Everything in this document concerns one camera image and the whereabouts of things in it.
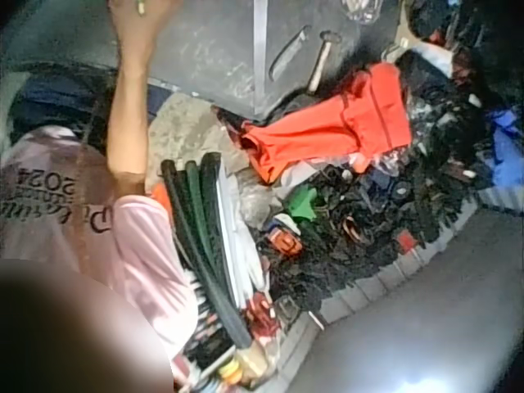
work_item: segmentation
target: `red object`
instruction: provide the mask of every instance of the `red object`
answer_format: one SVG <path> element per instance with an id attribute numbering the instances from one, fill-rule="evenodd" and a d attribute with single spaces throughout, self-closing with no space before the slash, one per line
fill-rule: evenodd
<path id="1" fill-rule="evenodd" d="M 155 186 L 153 186 L 153 189 L 151 190 L 151 199 L 154 199 L 160 203 L 167 211 L 169 215 L 169 221 L 173 221 L 173 208 L 171 207 L 171 202 L 169 201 L 169 195 L 167 193 L 167 189 L 165 188 L 165 184 L 157 183 Z"/>
<path id="2" fill-rule="evenodd" d="M 280 328 L 273 304 L 262 292 L 255 292 L 247 306 L 246 316 L 250 331 L 256 339 L 275 337 Z"/>
<path id="3" fill-rule="evenodd" d="M 399 70 L 379 63 L 360 71 L 334 97 L 267 127 L 244 124 L 242 146 L 266 183 L 298 160 L 375 154 L 411 143 Z"/>
<path id="4" fill-rule="evenodd" d="M 461 47 L 453 55 L 453 81 L 457 86 L 471 85 L 476 77 L 472 55 L 465 47 Z"/>
<path id="5" fill-rule="evenodd" d="M 268 235 L 268 239 L 273 247 L 284 255 L 294 256 L 302 251 L 300 240 L 286 228 L 273 228 Z"/>
<path id="6" fill-rule="evenodd" d="M 400 232 L 396 237 L 396 241 L 400 245 L 400 254 L 402 255 L 410 252 L 418 244 L 417 240 L 408 229 L 404 229 Z"/>
<path id="7" fill-rule="evenodd" d="M 435 45 L 438 45 L 439 47 L 444 47 L 445 46 L 445 35 L 442 32 L 442 30 L 437 29 L 429 36 L 428 41 L 430 43 L 434 43 Z"/>

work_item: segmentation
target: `blue cloth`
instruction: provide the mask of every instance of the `blue cloth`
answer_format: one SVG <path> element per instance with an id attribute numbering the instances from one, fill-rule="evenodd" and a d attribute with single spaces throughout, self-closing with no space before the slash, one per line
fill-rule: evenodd
<path id="1" fill-rule="evenodd" d="M 524 185 L 524 154 L 519 148 L 522 131 L 515 125 L 517 116 L 511 110 L 504 110 L 493 111 L 487 118 L 495 127 L 493 184 L 500 187 Z"/>
<path id="2" fill-rule="evenodd" d="M 371 172 L 371 180 L 376 185 L 378 185 L 381 190 L 387 190 L 387 188 L 390 186 L 391 177 L 379 169 L 374 169 Z"/>
<path id="3" fill-rule="evenodd" d="M 10 135 L 11 144 L 37 127 L 50 124 L 67 127 L 82 138 L 86 126 L 92 121 L 93 131 L 88 143 L 105 154 L 106 127 L 112 99 L 112 92 L 107 91 L 106 85 L 110 78 L 110 74 L 100 70 L 94 70 L 89 75 L 73 75 L 71 71 L 65 75 L 58 71 L 53 75 L 32 75 L 18 92 L 10 109 L 14 126 Z M 164 88 L 148 86 L 149 123 L 156 118 L 157 111 L 170 94 Z M 100 107 L 93 117 L 97 101 Z"/>

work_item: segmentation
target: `raised arm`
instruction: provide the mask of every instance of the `raised arm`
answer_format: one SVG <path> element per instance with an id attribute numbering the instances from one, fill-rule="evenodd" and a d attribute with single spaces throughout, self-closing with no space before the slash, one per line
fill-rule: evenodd
<path id="1" fill-rule="evenodd" d="M 144 193 L 147 172 L 147 75 L 156 38 L 182 0 L 109 0 L 120 41 L 120 68 L 107 134 L 107 164 L 117 196 Z"/>

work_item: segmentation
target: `orange cloth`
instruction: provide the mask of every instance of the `orange cloth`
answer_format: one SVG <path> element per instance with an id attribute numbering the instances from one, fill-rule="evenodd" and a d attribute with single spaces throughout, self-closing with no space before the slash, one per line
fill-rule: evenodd
<path id="1" fill-rule="evenodd" d="M 267 126 L 244 126 L 242 145 L 266 183 L 295 161 L 345 156 L 364 158 L 411 143 L 400 95 L 400 72 L 389 63 L 360 71 L 341 93 Z"/>
<path id="2" fill-rule="evenodd" d="M 173 223 L 173 208 L 171 207 L 171 201 L 169 200 L 167 188 L 165 188 L 165 184 L 163 182 L 159 182 L 153 186 L 150 197 L 164 207 L 168 213 L 169 221 Z"/>

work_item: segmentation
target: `tool handle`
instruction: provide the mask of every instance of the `tool handle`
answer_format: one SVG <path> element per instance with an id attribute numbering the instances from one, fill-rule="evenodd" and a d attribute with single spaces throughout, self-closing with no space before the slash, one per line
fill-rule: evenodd
<path id="1" fill-rule="evenodd" d="M 317 63 L 314 66 L 313 75 L 308 84 L 308 94 L 314 94 L 317 91 L 320 79 L 322 78 L 322 72 L 326 61 L 328 60 L 329 51 L 331 51 L 332 43 L 324 41 L 320 48 L 320 54 L 318 55 Z"/>

